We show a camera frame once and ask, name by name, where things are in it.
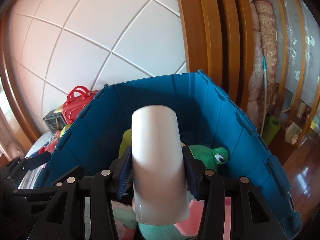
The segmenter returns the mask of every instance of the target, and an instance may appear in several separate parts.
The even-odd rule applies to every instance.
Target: plush toy eye
[[[216,157],[216,160],[217,160],[218,162],[220,162],[220,163],[223,163],[223,162],[224,162],[224,157],[223,157],[222,155],[216,154],[215,157]]]

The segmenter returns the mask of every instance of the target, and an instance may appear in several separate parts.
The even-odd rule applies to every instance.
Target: patterned rug roll
[[[273,14],[273,6],[271,3],[263,0],[252,1],[256,7],[260,23],[261,44],[263,55],[267,62],[267,108],[271,102],[271,96],[275,83],[276,68],[277,68],[277,42],[276,42],[276,23]],[[259,129],[263,119],[263,105],[264,105],[264,85],[261,87],[258,102],[258,125]]]

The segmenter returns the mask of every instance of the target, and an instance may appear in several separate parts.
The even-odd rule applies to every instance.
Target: rolled carpet
[[[269,145],[281,127],[280,122],[273,116],[267,116],[262,132],[262,139],[266,145]]]

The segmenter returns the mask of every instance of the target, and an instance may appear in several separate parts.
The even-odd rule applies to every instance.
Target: wooden floor
[[[302,217],[302,228],[310,221],[320,204],[320,137],[309,139],[283,165],[291,183],[291,195]]]

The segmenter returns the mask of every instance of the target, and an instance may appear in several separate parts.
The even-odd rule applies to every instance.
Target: tiled wall
[[[17,0],[9,14],[15,78],[41,133],[77,85],[186,71],[177,0]]]

